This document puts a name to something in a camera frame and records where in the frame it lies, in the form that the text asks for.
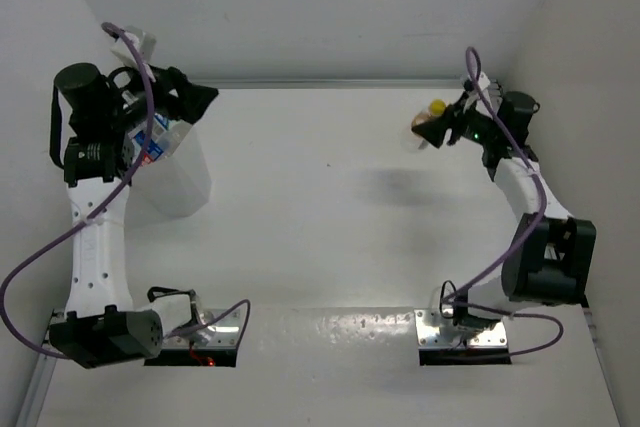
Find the yellow cap small bottle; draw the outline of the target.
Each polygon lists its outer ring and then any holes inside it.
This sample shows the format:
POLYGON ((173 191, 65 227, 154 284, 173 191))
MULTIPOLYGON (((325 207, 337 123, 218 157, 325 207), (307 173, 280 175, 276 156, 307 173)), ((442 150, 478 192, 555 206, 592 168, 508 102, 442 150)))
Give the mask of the yellow cap small bottle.
POLYGON ((435 99, 418 112, 402 133, 402 146, 409 152, 419 152, 428 148, 429 141, 421 135, 423 127, 430 127, 444 114, 446 108, 447 104, 443 100, 435 99))

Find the clear bottle white label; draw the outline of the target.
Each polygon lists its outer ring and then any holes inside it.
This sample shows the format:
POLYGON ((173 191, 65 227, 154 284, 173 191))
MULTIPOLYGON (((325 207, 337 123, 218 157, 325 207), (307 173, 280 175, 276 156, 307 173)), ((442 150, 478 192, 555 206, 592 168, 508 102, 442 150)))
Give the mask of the clear bottle white label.
POLYGON ((192 125, 182 120, 155 114, 150 149, 160 157, 170 156, 186 138, 192 125))

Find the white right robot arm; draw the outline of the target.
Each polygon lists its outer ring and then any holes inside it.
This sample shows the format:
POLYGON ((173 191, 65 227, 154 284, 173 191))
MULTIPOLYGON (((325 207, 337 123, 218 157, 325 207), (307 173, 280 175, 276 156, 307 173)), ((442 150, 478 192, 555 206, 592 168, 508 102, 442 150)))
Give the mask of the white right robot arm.
POLYGON ((490 329, 526 308, 582 304, 597 236, 595 225, 563 207, 542 178, 527 143, 538 102, 512 91, 501 97, 496 114, 476 105, 468 92, 452 104, 435 100, 410 124, 423 146, 452 146, 460 139, 480 145, 482 164, 518 221, 497 261, 498 276, 459 287, 445 299, 454 325, 469 331, 490 329))

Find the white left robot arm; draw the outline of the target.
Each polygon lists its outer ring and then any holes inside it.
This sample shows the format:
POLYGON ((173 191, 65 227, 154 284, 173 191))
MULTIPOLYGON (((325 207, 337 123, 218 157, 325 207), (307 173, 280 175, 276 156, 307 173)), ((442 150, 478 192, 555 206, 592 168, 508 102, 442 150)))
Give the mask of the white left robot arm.
POLYGON ((175 67, 153 68, 153 79, 126 68, 115 83, 91 63, 76 63, 54 78, 50 156, 63 171, 73 222, 73 264, 62 321, 51 345, 86 369, 157 357, 165 338, 190 336, 199 322, 192 290, 151 288, 136 308, 127 283, 125 213, 135 158, 128 137, 154 114, 189 125, 219 91, 191 82, 175 67))

